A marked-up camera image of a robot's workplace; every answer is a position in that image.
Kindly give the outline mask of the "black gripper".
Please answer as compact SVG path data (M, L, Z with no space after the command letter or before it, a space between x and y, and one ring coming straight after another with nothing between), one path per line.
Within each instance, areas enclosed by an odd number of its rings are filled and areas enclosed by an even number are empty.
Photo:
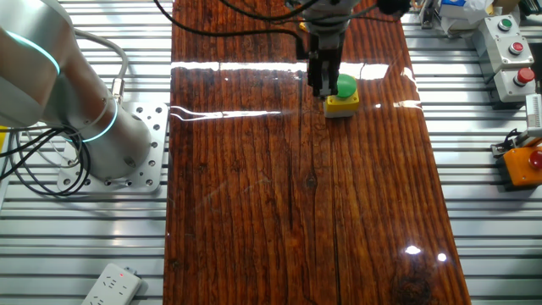
M305 21L310 34L307 81L315 97L336 95L342 55L342 43L348 21Z

